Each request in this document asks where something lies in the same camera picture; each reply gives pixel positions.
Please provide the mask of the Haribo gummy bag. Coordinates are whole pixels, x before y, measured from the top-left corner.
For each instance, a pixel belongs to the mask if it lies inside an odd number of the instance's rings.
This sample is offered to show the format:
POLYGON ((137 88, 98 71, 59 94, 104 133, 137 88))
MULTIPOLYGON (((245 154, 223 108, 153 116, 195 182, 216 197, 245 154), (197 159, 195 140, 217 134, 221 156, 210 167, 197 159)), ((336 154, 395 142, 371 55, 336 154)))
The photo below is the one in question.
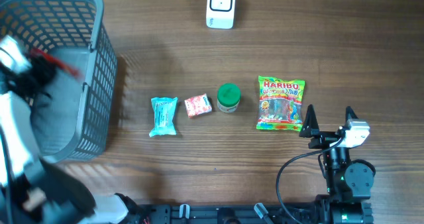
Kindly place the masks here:
POLYGON ((258 77, 258 130, 300 131, 304 80, 258 77))

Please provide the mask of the red snack stick packet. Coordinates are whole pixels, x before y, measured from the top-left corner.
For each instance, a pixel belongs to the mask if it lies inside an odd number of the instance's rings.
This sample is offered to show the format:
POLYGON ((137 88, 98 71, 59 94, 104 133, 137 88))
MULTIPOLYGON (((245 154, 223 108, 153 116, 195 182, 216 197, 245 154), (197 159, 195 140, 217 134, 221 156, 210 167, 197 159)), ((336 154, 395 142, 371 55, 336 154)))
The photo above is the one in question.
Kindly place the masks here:
POLYGON ((76 69, 76 68, 74 68, 70 65, 67 65, 63 61, 45 53, 43 50, 40 50, 38 48, 31 48, 30 54, 33 55, 33 56, 42 56, 47 62, 53 63, 53 65, 57 66, 59 69, 68 73, 69 75, 71 75, 72 77, 74 77, 77 80, 81 78, 81 73, 78 69, 76 69))

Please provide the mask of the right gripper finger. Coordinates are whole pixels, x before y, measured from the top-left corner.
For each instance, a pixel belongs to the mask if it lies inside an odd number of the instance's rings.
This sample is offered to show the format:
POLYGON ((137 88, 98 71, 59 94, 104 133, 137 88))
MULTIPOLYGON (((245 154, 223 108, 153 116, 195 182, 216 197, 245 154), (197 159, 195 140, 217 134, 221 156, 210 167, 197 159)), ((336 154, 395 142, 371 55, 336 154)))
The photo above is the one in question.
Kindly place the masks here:
POLYGON ((303 126, 299 132, 301 138, 313 138, 317 137, 320 133, 319 124, 317 122, 315 109, 312 104, 307 107, 307 113, 303 126))
POLYGON ((347 106, 345 109, 345 122, 349 122, 349 121, 355 121, 357 120, 358 117, 355 114, 354 110, 352 109, 351 106, 347 106))

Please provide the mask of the teal tissue packet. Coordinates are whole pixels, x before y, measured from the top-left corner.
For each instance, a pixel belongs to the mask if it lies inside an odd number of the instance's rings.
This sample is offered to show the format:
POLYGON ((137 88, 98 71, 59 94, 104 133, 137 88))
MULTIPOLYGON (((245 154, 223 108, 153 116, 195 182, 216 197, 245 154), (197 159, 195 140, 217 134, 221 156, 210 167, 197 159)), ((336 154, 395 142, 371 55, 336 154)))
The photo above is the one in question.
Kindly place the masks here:
POLYGON ((154 112, 154 128, 150 131, 149 137, 156 135, 176 135, 173 120, 177 103, 177 97, 153 97, 151 99, 154 112))

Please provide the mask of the small red white candy pack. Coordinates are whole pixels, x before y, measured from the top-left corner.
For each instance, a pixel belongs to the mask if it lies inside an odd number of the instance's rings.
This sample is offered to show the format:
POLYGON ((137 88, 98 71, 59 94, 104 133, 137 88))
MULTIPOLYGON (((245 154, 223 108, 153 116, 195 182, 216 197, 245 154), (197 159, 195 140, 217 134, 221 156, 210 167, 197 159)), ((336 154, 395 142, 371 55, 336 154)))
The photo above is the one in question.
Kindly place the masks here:
POLYGON ((184 101, 187 116, 189 118, 209 113, 212 111, 212 106, 209 102, 206 93, 190 97, 184 101))

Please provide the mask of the green lid jar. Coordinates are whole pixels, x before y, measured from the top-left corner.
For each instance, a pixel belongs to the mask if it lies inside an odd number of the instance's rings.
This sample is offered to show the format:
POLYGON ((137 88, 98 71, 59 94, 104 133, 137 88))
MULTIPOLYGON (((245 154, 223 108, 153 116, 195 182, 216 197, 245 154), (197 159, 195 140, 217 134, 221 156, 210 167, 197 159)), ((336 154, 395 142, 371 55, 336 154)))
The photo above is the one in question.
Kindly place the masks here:
POLYGON ((239 106, 241 92, 236 84, 223 84, 217 92, 217 106, 224 113, 232 113, 239 106))

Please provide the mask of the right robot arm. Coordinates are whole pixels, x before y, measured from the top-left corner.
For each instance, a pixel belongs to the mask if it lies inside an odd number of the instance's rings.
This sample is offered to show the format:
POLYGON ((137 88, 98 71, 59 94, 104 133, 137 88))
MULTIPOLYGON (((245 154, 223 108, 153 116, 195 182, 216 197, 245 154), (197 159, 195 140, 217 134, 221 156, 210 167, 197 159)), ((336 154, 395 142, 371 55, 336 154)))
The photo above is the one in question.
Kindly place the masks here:
POLYGON ((365 160, 352 160, 349 153, 362 145, 369 134, 369 124, 359 119, 349 106, 343 126, 335 132, 321 131, 314 107, 308 106, 299 135, 310 138, 308 147, 321 152, 319 166, 327 185, 327 194, 315 198, 318 223, 374 222, 367 201, 371 197, 376 169, 365 160))

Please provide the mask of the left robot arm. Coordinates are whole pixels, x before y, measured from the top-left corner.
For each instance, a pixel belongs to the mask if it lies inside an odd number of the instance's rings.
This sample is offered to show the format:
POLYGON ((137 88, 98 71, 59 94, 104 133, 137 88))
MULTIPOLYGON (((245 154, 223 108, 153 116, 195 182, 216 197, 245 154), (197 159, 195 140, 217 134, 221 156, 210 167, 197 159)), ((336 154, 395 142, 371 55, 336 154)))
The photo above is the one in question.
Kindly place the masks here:
POLYGON ((40 155, 27 99, 58 72, 79 70, 41 51, 1 51, 1 221, 4 223, 142 223, 144 210, 123 194, 93 196, 40 155))

